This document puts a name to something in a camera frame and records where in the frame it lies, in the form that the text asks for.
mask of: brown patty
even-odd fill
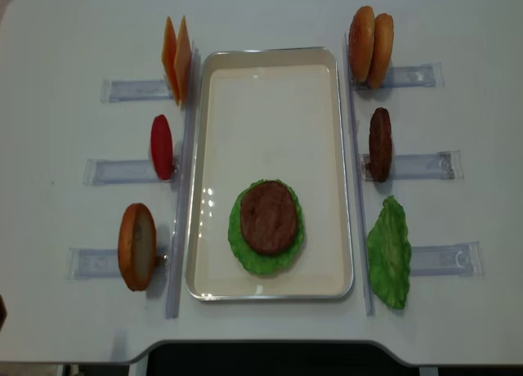
[[[240,228],[247,244],[262,255],[277,255],[294,241],[297,213],[287,187],[265,181],[242,198]]]
[[[370,119],[369,169],[375,181],[384,182],[389,177],[392,163],[391,119],[384,108],[377,108]]]

